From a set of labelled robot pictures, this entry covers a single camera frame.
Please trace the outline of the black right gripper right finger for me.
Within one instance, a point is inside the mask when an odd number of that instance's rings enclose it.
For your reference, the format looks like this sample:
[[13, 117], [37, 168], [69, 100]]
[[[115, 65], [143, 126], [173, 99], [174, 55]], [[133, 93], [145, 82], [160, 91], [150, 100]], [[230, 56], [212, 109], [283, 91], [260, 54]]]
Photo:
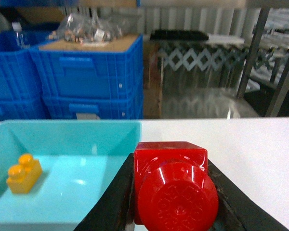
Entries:
[[209, 176], [216, 186], [219, 208], [211, 231], [287, 231], [288, 229], [255, 204], [213, 162]]

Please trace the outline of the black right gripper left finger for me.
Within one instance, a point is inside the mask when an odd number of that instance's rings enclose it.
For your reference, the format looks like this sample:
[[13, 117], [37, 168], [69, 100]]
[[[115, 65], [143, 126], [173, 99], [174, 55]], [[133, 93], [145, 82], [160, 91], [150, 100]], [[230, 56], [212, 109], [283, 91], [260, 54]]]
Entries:
[[134, 154], [129, 154], [98, 202], [76, 231], [135, 230]]

